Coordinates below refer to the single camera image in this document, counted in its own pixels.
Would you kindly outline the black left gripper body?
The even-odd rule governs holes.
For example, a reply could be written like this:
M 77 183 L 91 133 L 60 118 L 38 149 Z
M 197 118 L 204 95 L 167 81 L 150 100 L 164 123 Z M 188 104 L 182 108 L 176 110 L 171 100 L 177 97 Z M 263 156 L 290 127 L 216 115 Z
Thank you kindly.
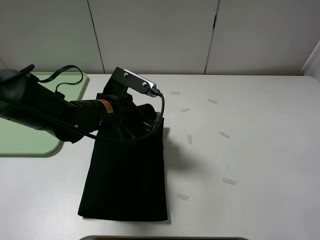
M 121 140 L 133 140 L 153 131 L 151 104 L 136 105 L 129 93 L 124 97 L 98 93 L 96 98 L 104 104 L 107 111 L 103 117 L 103 128 L 115 128 Z

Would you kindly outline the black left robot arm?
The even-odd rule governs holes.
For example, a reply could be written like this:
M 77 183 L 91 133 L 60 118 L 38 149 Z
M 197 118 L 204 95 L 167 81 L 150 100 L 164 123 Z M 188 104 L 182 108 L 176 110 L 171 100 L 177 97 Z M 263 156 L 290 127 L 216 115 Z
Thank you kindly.
M 157 129 L 153 107 L 135 105 L 128 93 L 128 89 L 145 95 L 157 91 L 154 83 L 140 76 L 117 67 L 96 99 L 67 101 L 58 89 L 49 90 L 45 84 L 71 69 L 70 65 L 42 80 L 32 73 L 33 69 L 34 65 L 29 65 L 20 71 L 0 72 L 2 119 L 71 143 L 83 137 L 131 143 L 149 137 Z

